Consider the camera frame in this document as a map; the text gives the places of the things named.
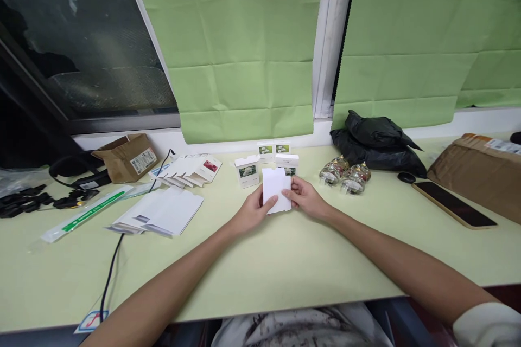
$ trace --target green window blind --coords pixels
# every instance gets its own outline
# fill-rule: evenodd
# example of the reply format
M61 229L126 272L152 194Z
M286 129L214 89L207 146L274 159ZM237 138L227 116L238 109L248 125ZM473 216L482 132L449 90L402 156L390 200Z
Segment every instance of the green window blind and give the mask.
M349 109L401 127L521 105L521 0L352 0L333 128Z
M320 0L143 0L187 143L313 132Z

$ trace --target white wall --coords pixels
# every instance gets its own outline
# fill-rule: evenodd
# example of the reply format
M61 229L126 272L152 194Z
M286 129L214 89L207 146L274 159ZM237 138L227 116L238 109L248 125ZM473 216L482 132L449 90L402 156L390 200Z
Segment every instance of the white wall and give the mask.
M307 136L288 137L292 147L309 147L331 145L329 130L330 119L315 119L313 134ZM413 139L432 137L459 137L464 133L503 133L521 131L521 107L519 108L468 108L458 110L451 123L405 129L407 135ZM213 144L187 145L180 128L146 130L156 153L159 157L166 156L168 149L175 153L254 153L256 140ZM97 149L119 137L139 132L115 132L83 134L74 136L74 140L84 149Z

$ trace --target person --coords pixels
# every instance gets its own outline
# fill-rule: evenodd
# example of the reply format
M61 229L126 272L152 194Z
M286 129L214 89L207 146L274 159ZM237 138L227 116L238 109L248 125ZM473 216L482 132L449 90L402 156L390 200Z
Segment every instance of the person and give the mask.
M443 323L462 346L521 345L521 314L434 257L378 232L326 203L293 176L283 195L292 207L336 229ZM148 281L84 341L83 346L152 346L216 259L258 227L277 196L262 205L259 186L239 211L188 254ZM364 304L344 304L225 319L213 347L383 345L391 342Z

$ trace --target box with flower image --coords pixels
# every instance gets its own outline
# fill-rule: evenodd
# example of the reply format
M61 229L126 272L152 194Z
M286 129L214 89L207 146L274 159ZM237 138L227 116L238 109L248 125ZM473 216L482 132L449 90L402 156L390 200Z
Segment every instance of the box with flower image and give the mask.
M291 142L290 141L276 141L275 142L275 153L291 153Z
M284 168L286 176L298 175L298 155L277 153L275 164L277 164L277 168Z
M261 141L257 143L259 162L261 164L273 163L275 161L275 154L273 153L274 148L275 146L273 145L273 142L270 141Z
M241 188L250 187L261 182L259 177L259 168L257 166L258 163L259 155L235 160L237 178Z

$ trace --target white cloth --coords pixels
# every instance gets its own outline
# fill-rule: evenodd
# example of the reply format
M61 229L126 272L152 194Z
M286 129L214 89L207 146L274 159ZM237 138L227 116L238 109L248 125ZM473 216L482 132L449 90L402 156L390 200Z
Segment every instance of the white cloth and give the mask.
M452 328L461 347L521 346L521 314L500 303L469 309Z
M521 314L499 303L478 305L453 326L461 347L521 346ZM363 303L225 319L212 347L392 346Z
M212 347L392 347L363 303L270 312L223 320Z

